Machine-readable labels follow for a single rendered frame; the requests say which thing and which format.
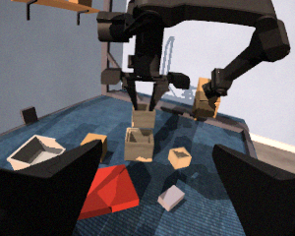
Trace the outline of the pale pink rectangular block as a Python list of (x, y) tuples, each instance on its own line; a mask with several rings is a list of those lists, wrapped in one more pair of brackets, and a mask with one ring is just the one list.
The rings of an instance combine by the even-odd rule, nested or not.
[(184, 193), (175, 185), (170, 187), (158, 197), (158, 202), (167, 210), (170, 211), (184, 198)]

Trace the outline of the red flat rectangular block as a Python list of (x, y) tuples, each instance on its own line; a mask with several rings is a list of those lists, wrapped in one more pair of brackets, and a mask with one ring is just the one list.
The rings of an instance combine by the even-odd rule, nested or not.
[(125, 164), (99, 168), (78, 220), (139, 205)]

